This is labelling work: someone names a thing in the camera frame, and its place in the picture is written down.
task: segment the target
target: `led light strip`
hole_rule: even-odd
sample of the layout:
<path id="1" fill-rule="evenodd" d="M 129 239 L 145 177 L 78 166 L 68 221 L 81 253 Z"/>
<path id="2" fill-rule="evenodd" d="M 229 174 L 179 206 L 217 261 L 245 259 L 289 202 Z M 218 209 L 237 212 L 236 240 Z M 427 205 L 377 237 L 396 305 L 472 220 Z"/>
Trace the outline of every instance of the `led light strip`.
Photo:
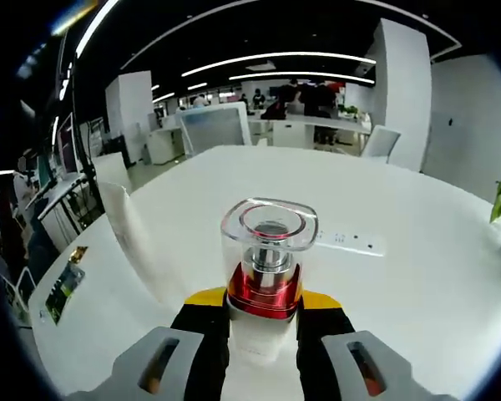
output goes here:
<path id="1" fill-rule="evenodd" d="M 137 57 L 139 57 L 142 53 L 144 53 L 149 48 L 151 48 L 152 46 L 154 46 L 155 44 L 157 44 L 157 42 L 159 42 L 161 39 L 167 38 L 172 33 L 175 33 L 176 31 L 182 29 L 183 27 L 186 27 L 187 25 L 189 25 L 191 23 L 194 23 L 195 21 L 198 21 L 198 20 L 200 20 L 202 18 L 208 17 L 208 16 L 210 16 L 212 14 L 224 11 L 224 10 L 229 9 L 229 8 L 238 7 L 238 6 L 241 6 L 241 5 L 244 5 L 244 4 L 248 4 L 248 3 L 254 3 L 254 2 L 257 2 L 257 1 L 260 1 L 260 0 L 239 0 L 239 1 L 236 1 L 236 2 L 233 2 L 233 3 L 225 4 L 225 5 L 217 7 L 217 8 L 213 8 L 210 11 L 207 11 L 207 12 L 199 14 L 199 15 L 191 18 L 191 19 L 188 19 L 187 21 L 181 23 L 180 25 L 177 25 L 174 28 L 170 29 L 169 31 L 167 31 L 165 33 L 162 33 L 156 39 L 154 39 L 152 42 L 150 42 L 149 44 L 147 44 L 146 46 L 144 46 L 130 60 L 128 60 L 126 63 L 124 63 L 124 65 L 120 69 L 123 70 L 126 67 L 128 67 L 130 65 L 130 63 L 132 63 Z M 457 48 L 461 48 L 462 47 L 462 44 L 456 38 L 454 38 L 453 36 L 451 36 L 449 33 L 445 32 L 443 29 L 441 29 L 437 25 L 434 25 L 433 23 L 430 23 L 429 21 L 427 21 L 427 20 L 419 17 L 416 14 L 409 13 L 408 11 L 405 11 L 405 10 L 403 10 L 401 8 L 392 6 L 392 5 L 384 3 L 384 2 L 379 2 L 378 0 L 357 0 L 357 1 L 361 2 L 361 3 L 372 4 L 374 6 L 381 7 L 381 8 L 387 8 L 388 10 L 392 10 L 392 11 L 394 11 L 396 13 L 400 13 L 402 15 L 405 15 L 407 17 L 415 19 L 416 21 L 418 21 L 418 22 L 426 25 L 427 27 L 435 30 L 436 32 L 441 33 L 443 36 L 445 36 L 446 38 L 451 39 L 455 43 L 450 48 L 446 48 L 443 51 L 441 51 L 439 53 L 436 53 L 433 56 L 431 56 L 431 60 L 434 60 L 437 57 L 440 57 L 440 56 L 442 56 L 442 55 L 444 55 L 446 53 L 452 52 L 453 50 L 456 50 Z"/>
<path id="2" fill-rule="evenodd" d="M 0 170 L 0 175 L 13 174 L 15 170 Z"/>
<path id="3" fill-rule="evenodd" d="M 172 96 L 175 96 L 175 92 L 171 92 L 170 94 L 164 94 L 164 95 L 163 95 L 163 96 L 161 96 L 160 98 L 154 99 L 154 100 L 152 101 L 152 103 L 157 103 L 157 102 L 159 102 L 160 100 L 165 100 L 165 99 L 168 99 L 168 98 L 170 98 L 170 97 L 172 97 Z"/>
<path id="4" fill-rule="evenodd" d="M 219 61 L 219 63 L 213 63 L 205 65 L 204 67 L 199 67 L 197 69 L 192 69 L 187 73 L 183 73 L 182 77 L 187 77 L 188 75 L 204 71 L 205 69 L 212 69 L 214 67 L 220 67 L 221 65 L 227 65 L 232 63 L 239 63 L 240 61 L 256 60 L 257 58 L 274 58 L 274 57 L 290 57 L 290 56 L 312 56 L 312 57 L 328 57 L 328 58 L 342 58 L 346 60 L 359 61 L 360 63 L 375 64 L 375 60 L 370 58 L 349 56 L 348 54 L 337 54 L 337 53 L 323 53 L 323 52 L 278 52 L 278 53 L 264 53 L 255 54 L 254 56 L 245 56 L 238 58 L 231 58 L 230 60 Z"/>
<path id="5" fill-rule="evenodd" d="M 88 41 L 93 36 L 94 31 L 96 31 L 96 29 L 99 27 L 104 18 L 106 18 L 108 13 L 118 2 L 119 0 L 108 0 L 102 6 L 102 8 L 100 8 L 100 11 L 97 13 L 97 15 L 94 16 L 93 21 L 91 21 L 91 24 L 89 24 L 88 28 L 85 30 L 85 33 L 83 34 L 83 37 L 80 39 L 80 42 L 78 43 L 78 47 L 76 48 L 77 58 L 80 58 L 80 56 L 84 52 L 85 46 L 87 46 Z"/>
<path id="6" fill-rule="evenodd" d="M 223 11 L 223 10 L 227 10 L 229 8 L 238 7 L 238 6 L 241 6 L 243 4 L 254 3 L 254 2 L 259 2 L 259 1 L 260 0 L 238 0 L 237 2 L 233 2 L 233 3 L 229 3 L 229 4 L 224 4 L 224 5 L 219 6 L 217 8 L 212 8 L 210 11 L 206 11 L 206 12 L 204 12 L 202 14 L 199 14 L 199 15 L 193 17 L 193 18 L 190 18 L 187 21 L 182 22 L 180 25 L 176 25 L 174 28 L 168 30 L 165 33 L 162 33 L 161 35 L 159 35 L 156 39 L 154 39 L 152 42 L 150 42 L 149 44 L 147 44 L 144 48 L 142 48 L 141 50 L 139 50 L 130 60 L 128 60 L 126 63 L 124 63 L 123 66 L 120 69 L 122 71 L 123 69 L 125 69 L 126 67 L 128 67 L 128 65 L 130 63 L 132 63 L 137 57 L 139 57 L 141 54 L 143 54 L 144 52 L 146 52 L 149 48 L 151 48 L 152 46 L 154 46 L 155 44 L 157 44 L 157 42 L 159 42 L 161 39 L 167 38 L 172 33 L 175 33 L 179 29 L 182 29 L 183 27 L 185 27 L 187 25 L 190 25 L 191 23 L 194 23 L 195 21 L 199 21 L 202 18 L 208 17 L 209 15 L 218 13 L 218 12 Z"/>
<path id="7" fill-rule="evenodd" d="M 52 148 L 56 144 L 56 133 L 58 132 L 58 121 L 59 121 L 59 117 L 57 116 L 56 119 L 53 121 L 53 127 L 52 127 Z"/>
<path id="8" fill-rule="evenodd" d="M 257 74 L 246 74 L 246 75 L 236 75 L 235 77 L 230 77 L 229 80 L 234 79 L 248 79 L 248 78 L 256 78 L 256 77 L 270 77 L 275 75 L 313 75 L 318 77 L 328 77 L 328 78 L 339 78 L 339 79 L 350 79 L 353 81 L 365 82 L 366 84 L 374 84 L 375 81 L 372 79 L 365 79 L 359 77 L 353 77 L 351 75 L 342 75 L 342 74 L 330 74 L 330 73 L 310 73 L 307 71 L 296 71 L 296 72 L 275 72 L 275 73 L 257 73 Z"/>
<path id="9" fill-rule="evenodd" d="M 188 86 L 187 90 L 193 90 L 193 89 L 197 89 L 197 88 L 202 88 L 203 86 L 206 86 L 207 84 L 208 84 L 207 82 L 203 82 L 202 84 Z"/>

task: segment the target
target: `computer monitor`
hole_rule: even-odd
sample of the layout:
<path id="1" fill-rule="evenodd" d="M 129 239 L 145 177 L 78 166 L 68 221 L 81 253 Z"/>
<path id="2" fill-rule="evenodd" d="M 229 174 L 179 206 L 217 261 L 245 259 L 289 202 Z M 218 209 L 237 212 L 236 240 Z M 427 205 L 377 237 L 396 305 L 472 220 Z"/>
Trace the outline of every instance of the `computer monitor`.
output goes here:
<path id="1" fill-rule="evenodd" d="M 37 171 L 39 175 L 39 186 L 43 188 L 51 179 L 52 171 L 49 169 L 46 155 L 37 156 Z"/>
<path id="2" fill-rule="evenodd" d="M 56 134 L 54 157 L 57 168 L 64 173 L 78 172 L 73 137 L 73 114 L 69 114 Z"/>

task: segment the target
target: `ceiling light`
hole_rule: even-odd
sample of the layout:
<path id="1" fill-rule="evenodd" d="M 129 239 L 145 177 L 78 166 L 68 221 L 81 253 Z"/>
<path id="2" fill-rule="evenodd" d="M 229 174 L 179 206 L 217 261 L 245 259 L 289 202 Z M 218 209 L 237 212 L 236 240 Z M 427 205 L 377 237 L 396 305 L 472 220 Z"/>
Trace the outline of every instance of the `ceiling light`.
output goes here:
<path id="1" fill-rule="evenodd" d="M 68 79 L 65 79 L 63 81 L 63 86 L 59 90 L 59 101 L 62 101 L 65 98 L 65 94 L 67 93 L 67 87 L 68 87 Z"/>
<path id="2" fill-rule="evenodd" d="M 239 58 L 231 58 L 230 60 L 219 61 L 219 63 L 213 63 L 205 65 L 204 67 L 199 67 L 197 69 L 192 69 L 187 73 L 183 73 L 182 77 L 187 77 L 188 75 L 204 71 L 205 69 L 212 69 L 214 67 L 220 67 L 221 65 L 227 65 L 232 63 L 238 63 L 240 61 L 254 60 L 257 58 L 273 58 L 273 57 L 286 57 L 286 56 L 312 56 L 312 57 L 329 57 L 329 58 L 344 58 L 347 60 L 355 60 L 361 63 L 376 64 L 375 60 L 369 58 L 349 56 L 348 54 L 336 54 L 336 53 L 323 53 L 323 52 L 280 52 L 280 53 L 265 53 L 265 54 L 255 54 L 254 56 L 246 56 Z"/>
<path id="3" fill-rule="evenodd" d="M 160 100 L 165 100 L 165 99 L 168 99 L 172 96 L 175 96 L 175 92 L 171 92 L 170 94 L 164 94 L 163 96 L 157 98 L 157 99 L 154 99 L 152 101 L 152 103 L 158 103 Z"/>
<path id="4" fill-rule="evenodd" d="M 93 36 L 94 31 L 99 27 L 101 22 L 106 18 L 111 9 L 117 4 L 119 0 L 108 0 L 101 8 L 97 15 L 94 16 L 93 21 L 89 24 L 83 37 L 80 39 L 78 47 L 76 48 L 76 57 L 80 58 L 84 52 L 85 46 L 87 46 L 88 41 Z"/>
<path id="5" fill-rule="evenodd" d="M 246 69 L 249 69 L 250 71 L 271 71 L 273 69 L 276 69 L 275 65 L 267 60 L 267 63 L 265 64 L 258 64 L 258 65 L 250 65 L 249 67 L 245 67 Z"/>
<path id="6" fill-rule="evenodd" d="M 0 170 L 0 175 L 13 174 L 15 170 Z"/>
<path id="7" fill-rule="evenodd" d="M 157 38 L 153 39 L 149 44 L 147 44 L 142 49 L 140 49 L 135 54 L 135 56 L 133 56 L 130 60 L 128 60 L 126 63 L 124 63 L 121 66 L 121 68 L 120 68 L 121 71 L 124 70 L 126 67 L 128 67 L 135 59 L 137 59 L 138 56 L 140 56 L 142 53 L 146 52 L 149 48 L 151 48 L 152 46 L 154 46 L 155 44 L 157 44 L 157 42 L 159 42 L 160 40 L 162 40 L 164 38 L 167 38 L 171 34 L 173 34 L 173 33 L 177 32 L 177 31 L 181 30 L 182 28 L 185 28 L 189 24 L 194 23 L 194 22 L 196 22 L 196 21 L 198 21 L 198 20 L 200 20 L 202 18 L 207 18 L 210 15 L 223 12 L 223 11 L 229 9 L 229 8 L 235 8 L 235 7 L 243 6 L 243 5 L 246 5 L 246 4 L 249 4 L 249 3 L 258 2 L 258 1 L 260 1 L 260 0 L 237 0 L 237 1 L 234 1 L 232 3 L 223 4 L 222 6 L 219 6 L 217 8 L 212 8 L 211 10 L 208 10 L 205 13 L 198 14 L 195 17 L 193 17 L 192 19 L 188 19 L 188 20 L 182 22 L 181 24 L 177 25 L 176 27 L 173 27 L 170 30 L 168 30 L 168 31 L 160 34 Z M 456 50 L 456 49 L 462 47 L 462 44 L 457 39 L 453 38 L 451 35 L 449 35 L 445 31 L 443 31 L 441 28 L 437 27 L 433 23 L 430 23 L 429 21 L 427 21 L 427 20 L 425 20 L 425 19 L 423 19 L 421 17 L 418 17 L 415 14 L 409 13 L 408 11 L 402 10 L 401 8 L 397 8 L 395 6 L 391 6 L 390 4 L 387 4 L 387 3 L 384 3 L 384 2 L 379 2 L 377 0 L 356 0 L 356 1 L 363 2 L 363 3 L 373 4 L 373 5 L 381 7 L 381 8 L 387 8 L 387 9 L 390 9 L 390 10 L 396 12 L 396 13 L 401 13 L 402 15 L 406 15 L 407 17 L 410 17 L 412 19 L 417 19 L 418 21 L 421 21 L 426 26 L 430 27 L 431 29 L 434 29 L 435 31 L 437 31 L 438 33 L 444 35 L 445 37 L 450 38 L 454 43 L 456 43 L 452 47 L 446 48 L 446 49 L 442 50 L 441 52 L 432 55 L 431 56 L 431 60 L 434 60 L 435 58 L 438 58 L 438 57 L 442 56 L 443 54 L 452 52 L 453 50 Z"/>
<path id="8" fill-rule="evenodd" d="M 365 78 L 358 78 L 358 77 L 353 77 L 351 75 L 341 75 L 341 74 L 330 74 L 330 73 L 309 73 L 309 72 L 285 72 L 285 73 L 280 73 L 280 72 L 274 72 L 274 73 L 258 73 L 258 74 L 246 74 L 246 75 L 237 75 L 235 77 L 230 77 L 229 80 L 234 80 L 234 79 L 247 79 L 247 78 L 256 78 L 256 77 L 269 77 L 272 75 L 313 75 L 313 76 L 318 76 L 318 77 L 328 77 L 328 78 L 339 78 L 339 79 L 350 79 L 353 81 L 359 81 L 359 82 L 365 82 L 366 84 L 374 84 L 375 81 L 372 79 L 365 79 Z"/>
<path id="9" fill-rule="evenodd" d="M 203 86 L 206 86 L 207 84 L 208 84 L 207 82 L 203 82 L 202 84 L 188 86 L 187 90 L 193 90 L 193 89 L 197 89 L 197 88 L 202 88 Z"/>
<path id="10" fill-rule="evenodd" d="M 58 132 L 58 121 L 59 121 L 59 117 L 56 116 L 56 118 L 53 121 L 53 127 L 52 127 L 52 147 L 56 144 L 56 133 Z"/>

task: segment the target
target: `cable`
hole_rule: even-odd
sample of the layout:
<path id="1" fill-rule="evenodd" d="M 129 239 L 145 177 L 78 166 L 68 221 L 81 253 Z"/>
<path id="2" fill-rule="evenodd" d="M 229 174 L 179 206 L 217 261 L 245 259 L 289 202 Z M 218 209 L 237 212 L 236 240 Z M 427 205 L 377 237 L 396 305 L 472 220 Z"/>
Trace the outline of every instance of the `cable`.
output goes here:
<path id="1" fill-rule="evenodd" d="M 91 122 L 87 122 L 87 150 L 89 152 L 89 163 L 93 164 L 93 158 L 91 157 Z"/>

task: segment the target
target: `black ceiling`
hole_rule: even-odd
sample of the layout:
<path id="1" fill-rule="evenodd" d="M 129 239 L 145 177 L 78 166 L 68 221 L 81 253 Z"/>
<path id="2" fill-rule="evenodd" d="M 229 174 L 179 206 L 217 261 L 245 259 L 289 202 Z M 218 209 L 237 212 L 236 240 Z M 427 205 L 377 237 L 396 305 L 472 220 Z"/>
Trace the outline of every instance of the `black ceiling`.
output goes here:
<path id="1" fill-rule="evenodd" d="M 449 1 L 387 0 L 408 10 L 461 41 L 464 47 L 446 57 L 457 57 L 484 51 L 474 37 L 475 27 L 464 12 Z M 231 3 L 230 0 L 120 0 L 95 32 L 78 63 L 77 111 L 81 120 L 104 115 L 104 90 L 117 75 L 140 70 L 152 71 L 153 84 L 160 88 L 155 94 L 183 94 L 192 84 L 208 82 L 210 86 L 228 84 L 231 75 L 249 74 L 246 66 L 228 66 L 193 74 L 180 75 L 228 58 L 282 51 L 319 51 L 365 56 L 372 44 L 372 35 L 379 18 L 389 18 L 427 34 L 431 54 L 453 43 L 431 28 L 392 10 L 355 0 L 312 0 L 295 5 L 287 0 L 260 0 L 214 13 L 177 30 L 142 53 L 125 69 L 132 56 L 162 33 L 213 8 Z M 90 19 L 84 18 L 68 34 L 66 63 Z M 274 58 L 277 70 L 309 70 L 335 74 L 354 74 L 357 63 L 329 58 Z M 33 88 L 41 82 L 27 85 L 26 98 L 38 106 Z"/>

